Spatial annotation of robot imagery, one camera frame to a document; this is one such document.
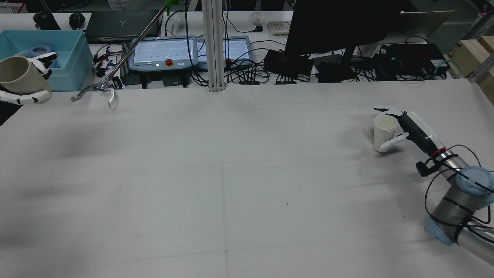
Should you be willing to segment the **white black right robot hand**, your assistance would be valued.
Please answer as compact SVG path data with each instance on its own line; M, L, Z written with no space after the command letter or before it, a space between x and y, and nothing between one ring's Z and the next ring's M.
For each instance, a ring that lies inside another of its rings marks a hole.
M403 133L395 138L390 138L381 143L375 142L375 150L382 153L388 151L391 146L401 141L409 140L416 144L421 151L429 157L435 158L446 151L436 132L423 121L420 116L411 110L401 111L388 105L374 106L374 110L381 112L379 116L390 116L396 119Z

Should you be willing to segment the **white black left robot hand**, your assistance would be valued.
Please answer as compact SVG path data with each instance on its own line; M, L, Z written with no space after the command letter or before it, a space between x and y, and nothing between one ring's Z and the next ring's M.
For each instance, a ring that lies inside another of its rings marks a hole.
M1 101L16 105L44 103L52 97L47 79L49 66L57 59L55 52L35 58L11 56L1 61Z

